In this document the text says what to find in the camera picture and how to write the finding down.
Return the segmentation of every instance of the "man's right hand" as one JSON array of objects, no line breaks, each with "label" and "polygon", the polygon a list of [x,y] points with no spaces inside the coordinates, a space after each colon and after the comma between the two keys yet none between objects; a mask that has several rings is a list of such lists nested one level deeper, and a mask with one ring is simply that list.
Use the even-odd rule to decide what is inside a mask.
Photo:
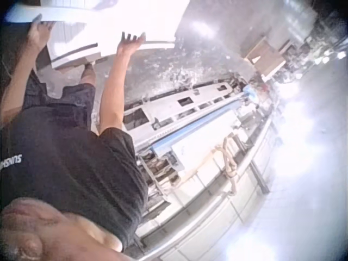
[{"label": "man's right hand", "polygon": [[145,42],[145,33],[142,33],[140,37],[133,36],[128,34],[127,38],[125,33],[122,32],[121,42],[117,47],[117,54],[131,56],[135,53],[136,50]]}]

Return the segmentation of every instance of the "machine part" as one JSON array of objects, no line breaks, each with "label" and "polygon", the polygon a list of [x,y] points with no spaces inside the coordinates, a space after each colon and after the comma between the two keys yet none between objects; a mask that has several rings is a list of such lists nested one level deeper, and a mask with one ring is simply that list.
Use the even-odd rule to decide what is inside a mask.
[{"label": "machine part", "polygon": [[170,202],[164,200],[161,204],[152,209],[149,213],[142,217],[142,223],[155,219],[159,214],[161,214],[167,207],[169,207]]},{"label": "machine part", "polygon": [[[256,155],[256,153],[260,149],[260,145],[262,141],[264,140],[266,133],[268,132],[271,121],[272,121],[272,115],[268,117],[265,125],[263,126],[263,129],[258,135],[255,145],[246,153],[246,156],[242,160],[241,164],[239,164],[239,166],[237,167],[237,173],[239,175],[242,175],[246,171],[253,157]],[[180,226],[180,228],[178,228],[175,234],[166,236],[160,244],[158,244],[156,247],[150,250],[147,250],[145,255],[138,257],[138,260],[139,261],[152,260],[153,258],[164,253],[172,245],[179,242],[179,240],[181,240],[184,236],[186,236],[188,233],[190,233],[195,228],[197,228],[229,196],[229,191],[231,190],[231,186],[232,185],[230,182],[226,182],[220,189],[221,193],[219,194],[219,196],[207,202],[207,204],[204,207],[202,207],[199,212],[193,215],[189,220],[182,222],[182,225]]]},{"label": "machine part", "polygon": [[181,133],[182,129],[235,102],[239,96],[226,82],[208,83],[199,87],[199,93],[197,88],[176,92],[126,110],[126,116],[135,111],[141,112],[141,124],[127,122],[123,129],[133,137],[136,152],[153,145],[156,155],[162,157],[170,150],[166,146],[165,150],[161,147],[159,151],[158,142],[161,144],[163,140],[168,140],[167,137],[174,132]]},{"label": "machine part", "polygon": [[188,136],[192,132],[194,132],[197,129],[199,129],[200,127],[206,125],[207,123],[214,120],[215,118],[227,113],[231,109],[236,109],[236,108],[239,108],[240,106],[241,106],[240,101],[236,101],[236,100],[232,99],[232,101],[230,103],[225,104],[222,108],[219,108],[213,112],[210,111],[210,114],[205,115],[204,117],[196,120],[195,122],[192,122],[191,124],[186,125],[184,128],[178,130],[177,132],[175,132],[171,135],[168,135],[167,137],[154,143],[152,145],[152,148],[155,151],[156,155],[158,157],[161,157],[164,154],[171,151],[172,144],[176,143],[178,140],[185,138],[186,136]]},{"label": "machine part", "polygon": [[[247,152],[246,145],[244,145],[243,142],[241,142],[241,140],[239,139],[238,136],[234,136],[233,140],[236,143],[236,145],[238,146],[238,148],[240,149],[240,152],[242,153],[242,155],[246,157],[246,154],[247,154],[246,153]],[[258,167],[255,164],[254,160],[250,161],[250,168],[251,168],[251,170],[252,170],[252,172],[253,172],[253,174],[255,176],[255,179],[257,180],[257,184],[261,188],[262,193],[263,194],[268,194],[270,192],[270,189],[268,188],[268,186],[266,184],[266,181],[262,177],[262,175],[260,173],[260,170],[258,169]]]},{"label": "machine part", "polygon": [[151,177],[152,181],[154,182],[156,188],[160,191],[160,193],[165,196],[166,193],[164,192],[164,190],[162,189],[161,185],[159,184],[159,182],[157,181],[156,177],[154,176],[154,174],[152,173],[152,171],[148,168],[148,166],[146,165],[145,161],[142,159],[142,157],[139,157],[139,160],[142,164],[142,166],[144,167],[145,171],[147,172],[147,174]]}]

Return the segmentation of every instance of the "metal rod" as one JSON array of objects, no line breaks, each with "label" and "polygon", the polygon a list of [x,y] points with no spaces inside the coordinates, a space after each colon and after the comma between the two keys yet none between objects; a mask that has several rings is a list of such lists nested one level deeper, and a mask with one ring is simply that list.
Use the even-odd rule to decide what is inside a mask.
[{"label": "metal rod", "polygon": [[[236,143],[236,145],[238,146],[238,148],[240,149],[240,152],[242,153],[242,155],[245,156],[245,154],[246,154],[246,147],[245,147],[245,145],[240,141],[238,136],[234,136],[233,140]],[[268,194],[270,192],[270,189],[268,188],[268,186],[266,184],[266,181],[262,177],[262,175],[260,173],[260,170],[257,167],[257,165],[255,164],[254,160],[250,161],[250,168],[251,168],[252,173],[255,176],[257,184],[261,188],[262,193],[263,194]]]},{"label": "metal rod", "polygon": [[139,160],[142,164],[142,166],[144,167],[144,169],[146,170],[147,174],[150,176],[150,178],[153,180],[156,188],[159,190],[159,192],[161,192],[161,194],[163,196],[165,196],[166,194],[164,193],[163,188],[161,187],[161,185],[158,183],[156,177],[154,176],[154,174],[152,173],[152,171],[149,169],[149,167],[146,165],[145,161],[143,160],[142,157],[139,157]]},{"label": "metal rod", "polygon": [[[266,136],[266,133],[268,131],[268,128],[270,127],[271,123],[271,116],[266,121],[266,124],[263,126],[262,131],[260,132],[255,145],[246,153],[246,156],[244,157],[241,164],[237,167],[237,173],[243,174],[244,171],[248,168],[250,165],[251,160],[257,153],[257,151],[260,148],[260,145],[263,141],[263,139]],[[180,239],[182,239],[185,235],[196,229],[213,211],[219,207],[221,202],[223,202],[228,197],[228,192],[231,190],[231,183],[229,181],[226,181],[226,183],[221,188],[221,194],[220,196],[212,199],[204,208],[201,209],[197,214],[191,216],[189,220],[186,220],[182,222],[181,226],[178,227],[178,230],[175,231],[175,233],[172,233],[168,236],[166,236],[163,241],[161,241],[158,245],[156,245],[154,248],[149,249],[146,251],[145,255],[142,257],[139,257],[139,261],[145,261],[145,260],[152,260],[156,256],[161,255],[166,250],[168,250],[173,244],[176,242],[179,242]]]}]

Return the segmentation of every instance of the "man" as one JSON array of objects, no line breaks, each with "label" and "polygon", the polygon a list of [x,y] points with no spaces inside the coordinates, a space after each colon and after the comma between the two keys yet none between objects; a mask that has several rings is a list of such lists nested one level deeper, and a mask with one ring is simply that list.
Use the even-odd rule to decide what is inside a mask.
[{"label": "man", "polygon": [[100,107],[100,135],[90,131],[95,74],[61,99],[29,78],[53,22],[32,23],[1,104],[1,241],[10,260],[130,260],[147,200],[132,138],[121,130],[126,70],[145,35],[118,45]]}]

